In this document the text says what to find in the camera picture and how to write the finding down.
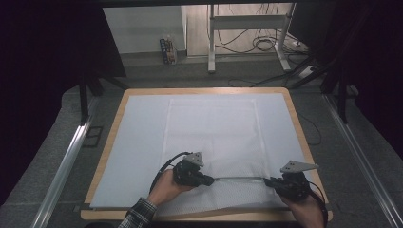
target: finger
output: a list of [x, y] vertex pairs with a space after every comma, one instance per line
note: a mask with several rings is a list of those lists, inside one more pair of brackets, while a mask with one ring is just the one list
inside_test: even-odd
[[179, 188], [180, 188], [180, 190], [181, 190], [182, 192], [187, 192], [187, 191], [192, 190], [192, 189], [195, 188], [195, 187], [193, 187], [193, 186], [184, 186], [184, 185], [181, 185]]
[[279, 197], [279, 198], [281, 199], [282, 202], [284, 202], [284, 203], [287, 204], [287, 205], [289, 205], [289, 204], [292, 203], [292, 202], [291, 202], [289, 199], [287, 199], [287, 198], [284, 198], [284, 197]]

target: sleeve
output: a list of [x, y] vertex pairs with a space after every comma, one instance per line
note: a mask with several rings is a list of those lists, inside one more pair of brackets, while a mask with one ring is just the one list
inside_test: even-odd
[[140, 198], [139, 201], [128, 210], [125, 219], [119, 228], [145, 228], [151, 222], [157, 207], [150, 201]]

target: hand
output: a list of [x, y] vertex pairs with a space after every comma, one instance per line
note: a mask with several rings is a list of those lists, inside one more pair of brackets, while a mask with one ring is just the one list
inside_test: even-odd
[[304, 228], [322, 228], [323, 215], [320, 211], [317, 201], [309, 196], [307, 199], [299, 202], [292, 202], [289, 199], [281, 197], [281, 201], [287, 204], [293, 212], [296, 221]]
[[191, 186], [178, 185], [174, 182], [172, 169], [167, 169], [161, 174], [147, 199], [154, 205], [159, 206], [173, 200], [180, 193], [190, 191], [193, 188]]

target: wall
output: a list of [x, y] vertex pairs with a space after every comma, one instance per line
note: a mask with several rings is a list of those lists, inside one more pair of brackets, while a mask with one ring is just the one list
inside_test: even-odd
[[182, 7], [104, 9], [119, 53], [160, 51], [159, 40], [170, 34], [177, 50], [185, 50]]

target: dark background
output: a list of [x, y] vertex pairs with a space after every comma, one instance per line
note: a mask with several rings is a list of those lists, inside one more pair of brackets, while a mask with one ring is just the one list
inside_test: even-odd
[[[343, 44], [357, 2], [336, 4], [319, 61], [329, 61]], [[101, 8], [19, 2], [0, 10], [3, 204], [52, 127], [64, 92], [83, 75], [97, 77], [94, 69], [118, 77], [125, 71]], [[357, 106], [401, 158], [402, 10], [397, 0], [375, 2], [343, 61], [343, 73], [359, 91]]]

